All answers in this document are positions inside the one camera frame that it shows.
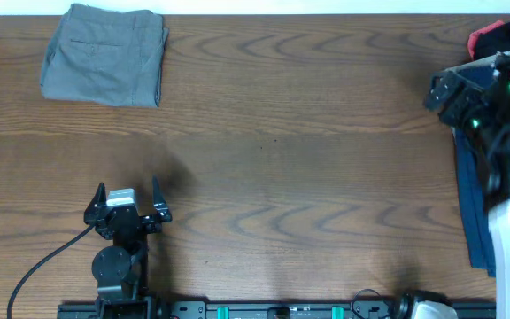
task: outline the clothing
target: clothing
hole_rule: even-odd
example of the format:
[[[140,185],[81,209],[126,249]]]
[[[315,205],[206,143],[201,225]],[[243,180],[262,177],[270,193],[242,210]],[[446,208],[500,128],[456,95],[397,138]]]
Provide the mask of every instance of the clothing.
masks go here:
[[[469,35],[467,49],[474,60],[510,51],[510,22],[500,20],[475,31]]]
[[[46,98],[155,107],[168,29],[150,11],[72,4],[50,39],[41,71]]]

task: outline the wooden table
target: wooden table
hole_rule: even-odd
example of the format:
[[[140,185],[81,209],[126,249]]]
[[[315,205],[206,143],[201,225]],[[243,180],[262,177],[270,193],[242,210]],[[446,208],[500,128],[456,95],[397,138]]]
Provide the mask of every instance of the wooden table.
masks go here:
[[[493,299],[471,268],[450,130],[421,101],[497,16],[167,16],[159,109],[44,100],[58,17],[0,17],[0,318],[20,278],[81,232],[99,182],[157,175],[174,212],[151,289],[210,300],[345,300],[406,287]],[[92,300],[91,232],[14,314]]]

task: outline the black cloth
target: black cloth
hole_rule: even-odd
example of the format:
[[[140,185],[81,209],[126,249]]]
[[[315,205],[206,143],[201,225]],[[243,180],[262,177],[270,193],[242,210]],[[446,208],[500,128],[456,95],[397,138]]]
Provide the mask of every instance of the black cloth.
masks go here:
[[[510,51],[510,22],[479,35],[475,43],[474,59],[487,58],[498,51]]]

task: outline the white strip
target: white strip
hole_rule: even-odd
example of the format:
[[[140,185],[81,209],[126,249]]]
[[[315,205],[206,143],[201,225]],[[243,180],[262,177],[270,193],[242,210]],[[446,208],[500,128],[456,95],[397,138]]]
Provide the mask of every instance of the white strip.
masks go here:
[[[73,0],[0,0],[2,14],[64,14]],[[505,0],[89,0],[115,11],[161,14],[510,13]]]

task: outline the folded shorts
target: folded shorts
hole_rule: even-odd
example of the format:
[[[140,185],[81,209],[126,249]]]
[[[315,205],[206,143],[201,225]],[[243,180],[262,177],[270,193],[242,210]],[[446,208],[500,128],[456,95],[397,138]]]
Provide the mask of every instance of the folded shorts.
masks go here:
[[[156,107],[168,29],[150,11],[72,4],[50,39],[41,92],[50,99]]]

